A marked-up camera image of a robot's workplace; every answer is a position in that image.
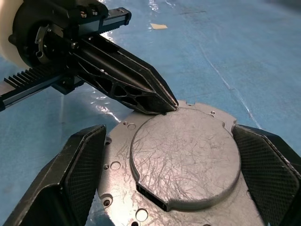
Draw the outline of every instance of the scratched metal surface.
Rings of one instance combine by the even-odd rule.
[[[156,153],[149,150],[149,148],[153,146],[150,143],[143,144],[144,147],[141,151],[135,149],[135,143],[137,144],[139,142],[139,138],[142,138],[141,141],[143,140],[143,137],[139,135],[141,134],[139,132],[140,130],[148,130],[149,134],[145,135],[147,136],[147,140],[152,140],[153,132],[152,128],[149,127],[149,125],[153,120],[158,122],[156,126],[158,127],[158,135],[164,137],[165,132],[162,131],[160,129],[160,125],[158,125],[160,123],[158,120],[161,117],[167,117],[167,120],[164,121],[164,123],[161,123],[163,124],[163,126],[167,127],[166,124],[168,122],[168,118],[171,115],[178,116],[178,121],[186,121],[183,119],[184,117],[192,117],[196,120],[202,121],[201,118],[203,117],[203,113],[210,114],[210,111],[212,110],[212,108],[210,109],[206,105],[199,103],[195,104],[194,106],[188,106],[184,101],[179,102],[179,107],[180,110],[175,113],[168,113],[167,116],[155,116],[155,118],[153,118],[153,116],[151,115],[134,112],[130,114],[116,128],[114,128],[109,134],[113,141],[104,149],[104,162],[110,164],[118,161],[120,163],[120,168],[118,170],[114,170],[112,167],[110,167],[110,169],[108,170],[103,170],[101,182],[98,186],[98,193],[103,203],[107,199],[113,200],[112,202],[110,202],[109,206],[105,207],[106,212],[110,216],[110,219],[117,226],[130,226],[134,221],[136,221],[137,217],[135,215],[137,210],[143,208],[148,212],[148,218],[145,221],[139,223],[139,226],[204,226],[206,224],[212,226],[263,226],[264,224],[261,221],[261,218],[258,217],[259,213],[254,205],[254,202],[247,192],[248,189],[243,179],[242,173],[237,174],[237,172],[239,171],[236,164],[238,160],[236,161],[235,166],[231,168],[227,166],[227,161],[225,161],[224,159],[225,155],[228,155],[228,157],[232,160],[237,158],[237,149],[229,150],[226,146],[224,146],[225,153],[218,154],[216,152],[219,151],[215,150],[213,146],[210,152],[207,152],[205,148],[200,147],[202,149],[202,153],[197,154],[198,148],[196,148],[196,150],[194,150],[196,155],[194,159],[196,160],[196,162],[198,162],[200,158],[204,158],[205,160],[203,159],[201,168],[193,168],[193,166],[191,166],[191,169],[189,169],[189,167],[185,167],[185,164],[191,157],[189,143],[194,143],[196,141],[190,139],[193,138],[193,136],[187,136],[187,138],[189,138],[188,140],[181,138],[183,140],[174,141],[175,145],[178,146],[185,144],[183,149],[185,149],[186,152],[183,151],[182,154],[186,155],[186,159],[181,163],[177,161],[177,158],[180,158],[181,154],[176,153],[176,148],[170,151],[174,151],[173,156],[170,156],[171,154],[167,154],[156,158],[156,156],[158,156],[158,153],[162,152],[162,149],[157,147],[162,146],[163,143],[168,142],[170,139],[172,139],[172,137],[175,137],[177,133],[180,133],[180,131],[178,130],[175,130],[173,136],[165,139],[162,144],[160,144],[159,139],[153,140],[153,142],[158,145],[154,148],[157,149]],[[220,110],[215,111],[216,114],[214,115],[214,117],[215,119],[219,120],[219,124],[221,123],[221,118],[227,119],[229,120],[229,123],[233,124],[233,118],[231,116],[228,117],[227,113]],[[187,126],[185,126],[185,128],[181,126],[181,122],[174,122],[172,124],[181,127],[181,129],[185,129],[187,133],[189,133],[189,130],[193,130],[192,122],[193,120],[187,122]],[[130,125],[132,125],[132,123],[134,123],[136,127],[129,127]],[[132,161],[131,158],[131,155],[133,155],[133,153],[135,152],[140,152],[138,153],[138,156],[134,157],[134,160],[136,162]],[[220,165],[218,166],[213,166],[214,161],[209,161],[210,156],[215,156],[214,152],[216,153],[216,155],[218,155],[218,157],[215,159],[215,161],[219,161]],[[202,206],[198,206],[198,208],[204,207],[204,204],[206,202],[206,205],[215,205],[210,208],[202,209],[202,211],[165,212],[162,211],[162,209],[158,205],[154,205],[150,200],[145,199],[142,194],[137,192],[135,177],[133,177],[131,173],[132,169],[135,168],[133,167],[134,164],[137,166],[137,168],[139,168],[139,165],[142,165],[141,163],[143,162],[143,154],[149,156],[152,155],[151,157],[145,158],[146,162],[150,159],[148,166],[145,166],[144,170],[139,171],[141,178],[146,177],[143,178],[143,181],[146,182],[148,180],[150,182],[151,185],[148,186],[146,190],[148,190],[151,194],[156,196],[159,193],[162,193],[168,197],[171,197],[172,195],[168,192],[174,192],[174,194],[177,194],[173,197],[176,201],[176,198],[178,198],[179,196],[182,196],[184,197],[184,199],[188,200],[185,195],[188,195],[189,193],[194,194],[194,198],[200,197],[200,193],[203,193],[204,197],[208,197],[209,199],[204,200],[204,202],[201,203]],[[148,170],[154,170],[152,177],[148,177]],[[214,180],[214,178],[218,175],[221,176],[221,178],[218,179],[219,181]],[[229,181],[228,178],[223,178],[222,175],[224,175],[224,177],[234,179],[234,182],[236,182],[236,185],[232,186],[232,189],[234,189],[232,192],[229,193],[226,191]],[[153,178],[162,179],[155,180],[155,184],[153,185]],[[217,195],[217,197],[211,199],[210,193],[218,194],[218,191],[221,193],[226,192],[226,194],[222,195],[224,197],[226,196],[227,198],[221,200]],[[97,220],[98,218],[91,219],[90,223],[93,222],[93,225],[100,225],[97,224]]]
[[[199,210],[219,202],[240,174],[237,145],[223,125],[187,108],[152,118],[133,139],[134,180],[167,210]]]
[[[178,99],[279,134],[301,154],[301,10],[293,0],[102,0],[133,13],[105,37],[154,65]],[[166,24],[153,30],[150,23]],[[1,77],[19,69],[0,60]],[[47,89],[0,113],[0,224],[39,170],[82,128],[130,110],[88,85]],[[98,216],[95,205],[91,215]]]

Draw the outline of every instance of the blue mat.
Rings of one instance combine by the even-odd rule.
[[[104,36],[156,67],[178,99],[223,109],[301,154],[301,11],[293,1],[102,2],[133,14]],[[3,59],[0,68],[1,77],[20,70]],[[66,96],[48,88],[1,112],[0,225],[70,135],[96,124],[110,130],[130,112],[88,85]],[[91,226],[108,221],[96,203]]]

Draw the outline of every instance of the mounting hole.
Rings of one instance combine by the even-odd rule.
[[[108,146],[108,145],[110,145],[111,143],[112,143],[112,139],[111,139],[110,137],[106,137],[106,138],[105,138],[105,143],[104,143],[104,145]]]
[[[134,123],[128,124],[127,129],[128,130],[134,130],[136,128],[136,125]]]
[[[114,161],[114,162],[112,162],[112,164],[111,164],[111,169],[112,170],[118,170],[119,168],[120,168],[120,162],[119,161]]]
[[[105,193],[105,194],[100,195],[99,198],[100,198],[104,208],[111,206],[111,204],[113,203],[113,197],[111,194]]]
[[[36,56],[40,58],[40,57],[43,56],[43,53],[41,51],[39,51],[39,52],[36,53]]]
[[[103,205],[104,206],[109,206],[111,204],[111,201],[106,199],[105,201],[103,201]]]
[[[148,215],[148,213],[147,213],[147,211],[146,211],[145,209],[139,209],[139,210],[137,210],[137,212],[136,212],[136,219],[137,219],[138,221],[140,221],[140,222],[145,221],[145,220],[147,219],[148,216],[149,216],[149,215]]]

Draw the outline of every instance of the paper scrap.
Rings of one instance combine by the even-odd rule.
[[[153,29],[166,29],[167,26],[165,24],[151,24]]]

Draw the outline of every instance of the circular metal disc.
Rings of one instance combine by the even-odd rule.
[[[216,204],[233,190],[240,173],[239,151],[224,125],[185,108],[148,120],[131,145],[135,181],[167,211]]]

